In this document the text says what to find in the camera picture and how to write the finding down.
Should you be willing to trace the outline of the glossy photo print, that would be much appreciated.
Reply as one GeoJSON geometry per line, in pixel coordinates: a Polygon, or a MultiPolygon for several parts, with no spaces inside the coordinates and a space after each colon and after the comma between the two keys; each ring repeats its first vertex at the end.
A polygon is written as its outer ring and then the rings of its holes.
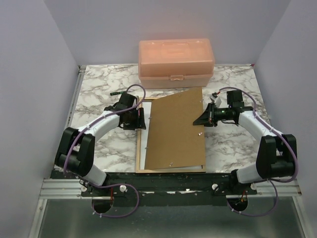
{"type": "Polygon", "coordinates": [[[204,127],[193,120],[202,113],[202,104],[181,112],[174,104],[146,98],[142,103],[145,129],[137,134],[137,173],[204,173],[206,150],[204,127]]]}

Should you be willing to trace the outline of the brown cardboard backing sheet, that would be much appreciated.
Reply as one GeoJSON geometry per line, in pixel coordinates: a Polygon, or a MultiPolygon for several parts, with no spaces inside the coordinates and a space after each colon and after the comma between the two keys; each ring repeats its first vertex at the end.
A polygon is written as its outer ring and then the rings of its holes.
{"type": "Polygon", "coordinates": [[[193,124],[202,113],[201,87],[154,99],[148,117],[145,169],[205,165],[205,129],[193,124]]]}

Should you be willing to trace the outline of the rectangular picture frame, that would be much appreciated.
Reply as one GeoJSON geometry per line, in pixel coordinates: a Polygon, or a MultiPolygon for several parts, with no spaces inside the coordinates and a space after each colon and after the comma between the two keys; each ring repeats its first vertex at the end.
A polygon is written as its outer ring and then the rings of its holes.
{"type": "Polygon", "coordinates": [[[146,129],[139,129],[137,131],[137,147],[136,147],[136,173],[139,174],[150,174],[150,173],[205,173],[206,166],[199,165],[199,166],[190,166],[190,167],[169,167],[163,169],[154,169],[148,170],[145,169],[145,161],[146,161],[146,147],[147,147],[147,140],[148,140],[148,132],[150,126],[150,113],[151,113],[151,105],[152,101],[158,99],[154,97],[146,98],[141,107],[144,108],[145,114],[145,124],[146,129]]]}

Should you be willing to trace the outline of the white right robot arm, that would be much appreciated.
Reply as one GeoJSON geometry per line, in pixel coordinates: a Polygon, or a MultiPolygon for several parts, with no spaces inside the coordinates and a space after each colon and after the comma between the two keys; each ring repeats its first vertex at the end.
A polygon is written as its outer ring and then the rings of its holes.
{"type": "Polygon", "coordinates": [[[247,92],[224,87],[213,93],[205,111],[193,125],[216,127],[218,122],[241,126],[259,142],[256,161],[230,173],[228,189],[239,194],[246,184],[271,180],[281,183],[293,181],[298,174],[297,142],[295,136],[274,129],[257,113],[257,103],[245,106],[247,92]]]}

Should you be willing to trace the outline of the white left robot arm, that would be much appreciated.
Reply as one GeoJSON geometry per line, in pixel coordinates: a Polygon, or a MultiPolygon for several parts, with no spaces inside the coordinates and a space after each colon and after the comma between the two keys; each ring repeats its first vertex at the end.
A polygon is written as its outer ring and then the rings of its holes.
{"type": "Polygon", "coordinates": [[[64,130],[54,164],[65,172],[72,172],[93,184],[93,191],[99,196],[109,192],[110,184],[106,173],[94,165],[95,143],[109,131],[146,129],[144,109],[136,96],[122,93],[119,101],[104,111],[94,121],[79,128],[64,130]]]}

